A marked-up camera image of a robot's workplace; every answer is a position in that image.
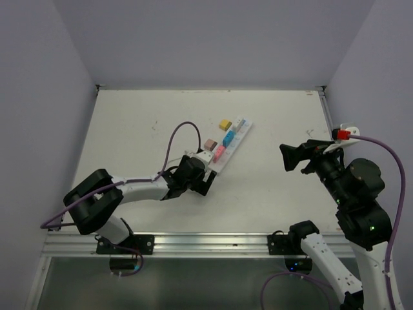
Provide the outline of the white power strip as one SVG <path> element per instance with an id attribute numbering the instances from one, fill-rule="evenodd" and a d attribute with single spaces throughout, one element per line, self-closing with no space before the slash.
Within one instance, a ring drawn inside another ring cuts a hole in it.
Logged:
<path id="1" fill-rule="evenodd" d="M 219 159 L 219 161 L 217 162 L 212 162 L 210 163 L 209 167 L 212 171 L 215 171 L 217 173 L 217 175 L 219 176 L 225 169 L 225 167 L 228 165 L 228 163 L 230 162 L 230 160 L 234 157 L 234 154 L 236 153 L 236 150 L 240 147 L 240 145 L 242 144 L 243 140 L 246 138 L 246 136 L 248 135 L 248 133 L 250 132 L 250 130 L 253 127 L 253 121 L 245 118 L 245 123 L 244 125 L 241 127 L 241 130 L 234 136 L 234 139 L 232 140 L 231 144 L 226 148 L 225 153 L 222 155 L 222 157 Z M 232 126 L 225 131 L 223 137 L 220 140 L 217 140 L 217 145 L 215 147 L 215 149 L 212 151 L 212 153 L 214 154 L 216 149 L 222 145 L 222 141 L 223 138 L 225 137 L 225 135 L 227 134 L 228 131 L 232 130 Z"/>

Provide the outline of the white plug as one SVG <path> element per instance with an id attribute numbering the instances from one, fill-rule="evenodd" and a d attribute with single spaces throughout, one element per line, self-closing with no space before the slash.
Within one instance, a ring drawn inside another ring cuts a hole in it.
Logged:
<path id="1" fill-rule="evenodd" d="M 232 124 L 232 131 L 237 134 L 241 130 L 241 127 L 244 125 L 245 121 L 245 118 L 238 117 Z"/>

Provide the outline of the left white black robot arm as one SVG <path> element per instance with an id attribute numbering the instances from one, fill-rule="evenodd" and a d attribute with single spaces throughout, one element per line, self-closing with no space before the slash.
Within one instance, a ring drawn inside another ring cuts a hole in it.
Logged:
<path id="1" fill-rule="evenodd" d="M 176 169 L 149 179 L 115 178 L 98 169 L 72 189 L 63 203 L 80 234 L 96 233 L 125 254 L 132 250 L 134 237 L 127 223 L 114 216 L 117 207 L 143 200 L 171 200 L 187 190 L 206 196 L 217 175 L 208 167 L 212 158 L 208 151 L 184 155 Z"/>

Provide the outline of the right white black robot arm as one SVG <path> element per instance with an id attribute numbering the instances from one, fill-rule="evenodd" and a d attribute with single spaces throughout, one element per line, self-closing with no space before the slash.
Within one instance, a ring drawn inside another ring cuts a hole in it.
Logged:
<path id="1" fill-rule="evenodd" d="M 287 245 L 293 253 L 305 253 L 313 260 L 341 309 L 402 309 L 392 262 L 396 223 L 376 200 L 385 183 L 373 161 L 357 158 L 344 165 L 344 148 L 362 138 L 345 134 L 335 141 L 309 139 L 298 147 L 282 144 L 279 148 L 286 171 L 308 161 L 301 172 L 317 174 L 335 201 L 336 218 L 355 255 L 360 277 L 341 263 L 310 221 L 290 227 Z"/>

